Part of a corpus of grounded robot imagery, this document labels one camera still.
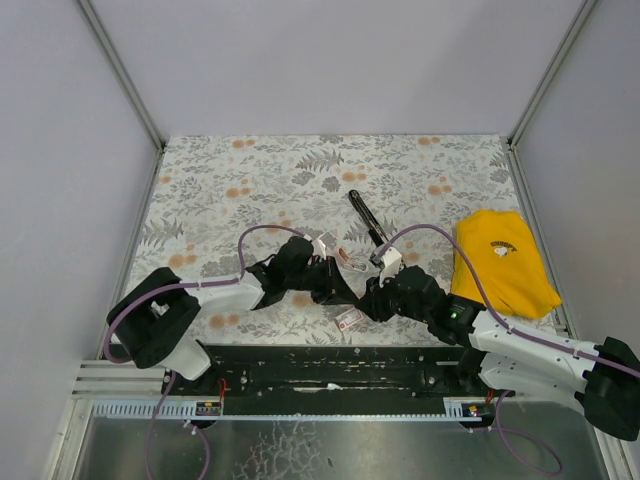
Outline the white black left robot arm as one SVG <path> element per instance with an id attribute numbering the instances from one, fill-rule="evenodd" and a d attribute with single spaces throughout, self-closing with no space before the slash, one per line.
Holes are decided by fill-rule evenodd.
<path id="1" fill-rule="evenodd" d="M 187 335 L 202 311 L 213 315 L 270 307 L 289 291 L 310 294 L 318 305 L 358 301 L 333 256 L 319 255 L 318 241 L 291 237 L 277 253 L 238 277 L 213 277 L 186 283 L 168 267 L 158 268 L 109 312 L 105 357 L 131 361 L 139 369 L 161 366 L 188 381 L 212 367 L 205 347 Z"/>

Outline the small pink white stapler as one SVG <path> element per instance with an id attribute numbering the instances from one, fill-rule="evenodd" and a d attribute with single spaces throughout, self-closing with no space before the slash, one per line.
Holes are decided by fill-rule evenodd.
<path id="1" fill-rule="evenodd" d="M 343 248 L 339 247 L 334 250 L 335 258 L 338 265 L 352 272 L 365 273 L 368 271 L 368 264 L 357 260 L 349 255 Z"/>

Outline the red white staple box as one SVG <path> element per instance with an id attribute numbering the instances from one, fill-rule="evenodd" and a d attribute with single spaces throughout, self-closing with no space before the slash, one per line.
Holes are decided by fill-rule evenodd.
<path id="1" fill-rule="evenodd" d="M 351 308 L 347 311 L 340 313 L 336 317 L 335 323 L 338 329 L 341 332 L 344 332 L 354 327 L 355 325 L 357 325 L 363 319 L 364 319 L 364 315 L 361 311 L 359 311 L 356 308 Z"/>

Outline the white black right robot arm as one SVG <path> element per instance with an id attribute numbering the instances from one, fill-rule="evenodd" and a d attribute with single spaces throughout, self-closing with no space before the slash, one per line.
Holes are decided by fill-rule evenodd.
<path id="1" fill-rule="evenodd" d="M 507 324 L 483 304 L 444 292 L 417 266 L 369 279 L 356 307 L 376 322 L 399 315 L 424 323 L 440 341 L 467 348 L 491 389 L 544 397 L 610 436 L 639 437 L 639 359 L 619 339 L 594 344 Z"/>

